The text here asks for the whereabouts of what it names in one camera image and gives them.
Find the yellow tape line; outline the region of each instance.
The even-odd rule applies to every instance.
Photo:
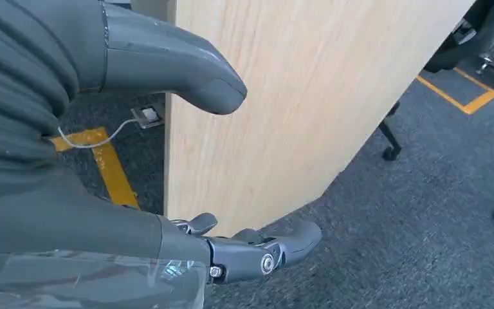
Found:
[[[459,103],[458,101],[456,101],[454,98],[450,97],[445,92],[443,92],[442,90],[438,89],[436,86],[434,86],[433,84],[431,84],[430,82],[428,82],[426,79],[422,78],[421,76],[418,75],[416,78],[422,84],[424,84],[425,86],[427,86],[429,89],[431,89],[432,91],[436,92],[442,98],[445,98],[450,103],[452,103],[455,107],[457,107],[457,108],[459,108],[460,110],[463,111],[463,105],[461,105],[461,103]]]
[[[464,78],[466,78],[466,79],[470,80],[471,82],[475,83],[476,85],[478,85],[478,87],[484,88],[486,91],[494,91],[493,88],[491,88],[491,87],[483,84],[481,81],[479,81],[479,80],[475,79],[474,77],[468,75],[467,73],[465,73],[461,69],[453,68],[453,70],[456,71],[457,73],[459,73]]]
[[[73,144],[95,144],[107,139],[107,131],[104,127],[97,129],[86,130],[81,133],[74,133],[67,136],[67,138],[73,142]],[[71,149],[71,146],[63,140],[61,137],[52,138],[51,140],[57,151],[66,151]],[[135,193],[131,189],[127,177],[124,173],[124,169],[120,164],[118,155],[114,150],[111,143],[101,145],[96,148],[92,148],[95,162],[99,168],[99,172],[107,192],[111,196],[111,200],[115,204],[130,205],[139,209],[139,204],[135,198]]]
[[[463,111],[469,115],[472,115],[474,114],[474,112],[479,110],[482,106],[486,105],[493,99],[494,99],[494,91],[488,91],[483,95],[470,101],[469,104],[463,107]]]

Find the yellow floor tape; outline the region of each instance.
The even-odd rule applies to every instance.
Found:
[[[86,145],[96,144],[107,139],[107,131],[104,127],[90,129],[80,133],[74,133],[67,136],[73,144]],[[61,137],[52,138],[57,151],[67,151],[72,147]],[[111,143],[92,148],[95,162],[99,168],[99,172],[107,192],[111,200],[115,204],[130,205],[139,209],[139,204],[135,198],[135,193],[131,189],[128,179],[124,173],[124,169],[120,164],[118,155]]]

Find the chair caster wheel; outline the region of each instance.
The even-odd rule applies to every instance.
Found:
[[[397,156],[399,155],[399,153],[401,152],[401,149],[396,149],[396,148],[393,148],[393,147],[387,147],[383,154],[382,154],[382,158],[385,160],[385,161],[394,161],[394,160],[397,160]]]

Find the robotic arm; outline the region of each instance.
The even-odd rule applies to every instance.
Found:
[[[57,270],[9,277],[17,256],[37,256],[21,259],[30,267],[41,262],[41,252],[188,261],[206,268],[209,282],[229,283],[298,263],[320,241],[310,222],[288,237],[249,229],[230,239],[204,237],[217,224],[211,214],[169,221],[88,194],[60,166],[46,137],[56,134],[57,119],[77,93],[97,91],[172,92],[218,115],[235,111],[247,94],[208,41],[171,24],[98,1],[0,1],[0,295],[32,297],[37,283],[48,291],[75,277]],[[104,277],[98,288],[116,280],[127,282]],[[58,289],[49,294],[80,300],[80,308],[118,304],[104,300],[109,291],[80,295],[77,283],[73,296]],[[130,300],[145,304],[147,297]]]

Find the chair leg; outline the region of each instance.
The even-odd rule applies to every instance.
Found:
[[[391,146],[392,146],[392,147],[387,147],[385,149],[385,151],[383,152],[383,155],[382,155],[383,159],[385,161],[394,161],[394,160],[396,160],[397,159],[397,156],[399,155],[399,153],[402,150],[402,147],[399,145],[399,142],[397,141],[397,139],[393,135],[393,132],[391,132],[391,129],[389,128],[389,126],[387,125],[387,123],[385,122],[385,120],[383,120],[380,123],[380,125],[378,126],[378,128],[381,130],[381,132],[383,133],[383,135],[385,135],[385,137],[391,143]]]

